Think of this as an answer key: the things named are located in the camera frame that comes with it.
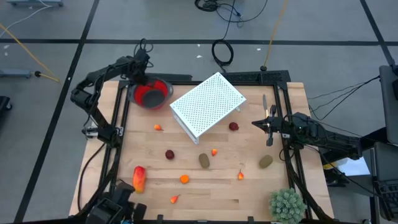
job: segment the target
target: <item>white dish rack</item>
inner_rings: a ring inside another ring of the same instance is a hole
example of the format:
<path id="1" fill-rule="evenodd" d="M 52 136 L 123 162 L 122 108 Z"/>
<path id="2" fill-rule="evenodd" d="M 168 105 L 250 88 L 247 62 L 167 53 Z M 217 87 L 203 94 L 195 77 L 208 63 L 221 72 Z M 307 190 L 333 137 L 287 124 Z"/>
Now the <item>white dish rack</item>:
<path id="1" fill-rule="evenodd" d="M 245 102 L 219 72 L 170 104 L 173 117 L 195 144 L 199 137 Z"/>

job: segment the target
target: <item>wooden table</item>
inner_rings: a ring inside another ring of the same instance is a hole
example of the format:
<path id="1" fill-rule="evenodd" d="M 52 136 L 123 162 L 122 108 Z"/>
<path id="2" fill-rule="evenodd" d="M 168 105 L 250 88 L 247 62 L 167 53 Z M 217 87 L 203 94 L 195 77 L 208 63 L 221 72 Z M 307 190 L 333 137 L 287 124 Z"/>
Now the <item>wooden table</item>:
<path id="1" fill-rule="evenodd" d="M 111 121 L 118 82 L 104 84 L 99 109 Z M 131 183 L 134 168 L 146 168 L 147 180 L 143 194 L 132 194 L 131 201 L 147 205 L 146 220 L 163 214 L 165 220 L 236 220 L 245 221 L 253 216 L 255 221 L 271 221 L 268 199 L 274 190 L 289 188 L 284 162 L 279 159 L 282 149 L 280 135 L 274 135 L 274 145 L 266 147 L 266 135 L 251 121 L 264 119 L 262 95 L 267 97 L 268 107 L 275 104 L 271 86 L 237 86 L 247 98 L 241 112 L 233 111 L 219 124 L 200 137 L 194 145 L 180 125 L 173 119 L 169 104 L 195 86 L 174 86 L 174 95 L 158 111 L 147 111 L 131 104 L 123 142 L 118 176 Z M 288 83 L 293 113 L 310 114 L 303 83 Z M 286 114 L 282 100 L 283 113 Z M 123 106 L 119 112 L 121 118 Z M 237 122 L 239 130 L 228 129 L 230 122 Z M 155 131 L 160 124 L 164 131 Z M 81 167 L 100 147 L 97 139 L 89 140 Z M 215 157 L 211 149 L 217 148 Z M 165 158 L 166 150 L 175 153 L 175 159 Z M 307 189 L 319 206 L 333 217 L 328 189 L 323 175 L 320 156 L 312 149 L 301 151 Z M 198 156 L 208 154 L 210 168 L 202 169 Z M 259 159 L 271 155 L 274 162 L 260 169 Z M 89 164 L 83 178 L 81 204 L 84 205 L 98 186 L 104 150 Z M 239 170 L 244 180 L 237 180 Z M 187 174 L 188 184 L 181 184 L 179 177 Z M 174 195 L 181 195 L 176 204 L 170 203 Z M 70 214 L 77 213 L 77 186 Z"/>

